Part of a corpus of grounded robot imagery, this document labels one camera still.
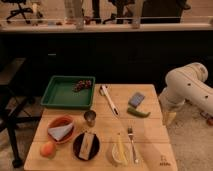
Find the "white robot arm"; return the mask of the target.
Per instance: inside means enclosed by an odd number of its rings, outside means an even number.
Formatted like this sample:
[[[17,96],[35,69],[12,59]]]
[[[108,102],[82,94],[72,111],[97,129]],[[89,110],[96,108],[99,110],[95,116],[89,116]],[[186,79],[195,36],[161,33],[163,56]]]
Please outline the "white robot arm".
[[[213,116],[213,88],[205,83],[207,78],[207,68],[198,62],[169,71],[165,77],[166,87],[159,95],[162,109],[175,110],[189,100]]]

